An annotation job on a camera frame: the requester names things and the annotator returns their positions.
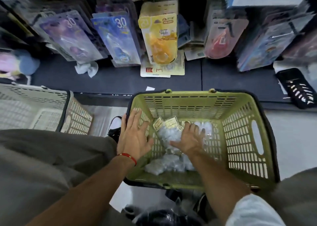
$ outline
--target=sneaker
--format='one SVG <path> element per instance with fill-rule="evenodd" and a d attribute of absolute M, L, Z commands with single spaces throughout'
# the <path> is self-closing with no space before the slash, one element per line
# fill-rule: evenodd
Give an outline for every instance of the sneaker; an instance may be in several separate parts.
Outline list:
<path fill-rule="evenodd" d="M 109 126 L 108 136 L 113 138 L 116 143 L 118 143 L 121 133 L 121 119 L 122 117 L 116 116 L 115 118 L 113 118 Z"/>

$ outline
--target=store shelf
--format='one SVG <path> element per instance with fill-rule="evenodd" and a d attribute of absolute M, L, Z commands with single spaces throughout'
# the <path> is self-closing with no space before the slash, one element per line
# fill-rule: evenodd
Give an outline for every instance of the store shelf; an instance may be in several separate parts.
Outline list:
<path fill-rule="evenodd" d="M 98 61 L 99 70 L 90 78 L 87 73 L 77 74 L 75 65 L 75 62 L 67 62 L 62 56 L 54 55 L 41 62 L 32 76 L 32 85 L 73 92 L 120 95 L 145 91 L 148 86 L 155 90 L 201 91 L 201 60 L 185 62 L 185 75 L 171 78 L 142 78 L 140 67 L 115 68 L 107 59 Z"/>
<path fill-rule="evenodd" d="M 245 90 L 254 93 L 262 103 L 289 104 L 272 67 L 238 72 L 232 59 L 202 61 L 203 90 Z"/>

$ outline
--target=person's left hand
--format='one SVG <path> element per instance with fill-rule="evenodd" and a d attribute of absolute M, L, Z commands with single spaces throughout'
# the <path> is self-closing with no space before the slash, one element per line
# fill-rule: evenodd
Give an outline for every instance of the person's left hand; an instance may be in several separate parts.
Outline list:
<path fill-rule="evenodd" d="M 143 122 L 139 128 L 139 121 L 142 115 L 142 110 L 134 108 L 129 116 L 126 124 L 126 114 L 121 120 L 121 133 L 117 146 L 117 154 L 127 153 L 135 160 L 139 160 L 142 156 L 147 154 L 154 144 L 153 138 L 146 140 L 145 131 L 149 122 Z"/>

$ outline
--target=green shopping basket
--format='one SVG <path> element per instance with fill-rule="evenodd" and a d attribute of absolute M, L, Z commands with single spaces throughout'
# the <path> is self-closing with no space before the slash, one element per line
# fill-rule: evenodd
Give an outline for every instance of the green shopping basket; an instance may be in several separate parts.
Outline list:
<path fill-rule="evenodd" d="M 177 116 L 179 122 L 206 122 L 213 132 L 206 141 L 205 150 L 222 163 L 237 178 L 252 189 L 272 188 L 280 181 L 276 158 L 276 144 L 272 128 L 255 95 L 245 91 L 200 92 L 164 91 L 140 92 L 133 96 L 127 117 L 133 108 L 142 109 L 139 124 L 149 121 L 146 135 L 153 136 L 152 150 L 143 156 L 124 182 L 132 186 L 165 189 L 203 190 L 195 171 L 164 172 L 158 176 L 144 171 L 144 166 L 165 154 L 153 122 Z M 257 124 L 263 149 L 258 150 L 252 126 Z"/>

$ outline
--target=basket handle hole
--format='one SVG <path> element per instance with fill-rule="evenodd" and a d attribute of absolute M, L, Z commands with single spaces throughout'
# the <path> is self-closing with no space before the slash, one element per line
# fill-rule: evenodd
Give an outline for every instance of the basket handle hole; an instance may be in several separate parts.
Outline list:
<path fill-rule="evenodd" d="M 261 140 L 261 135 L 260 135 L 260 131 L 259 131 L 258 125 L 257 125 L 255 120 L 252 120 L 251 126 L 252 126 L 254 142 L 256 144 L 256 148 L 258 150 L 258 153 L 260 155 L 263 155 L 263 153 L 264 153 L 263 143 L 262 143 L 262 140 Z"/>

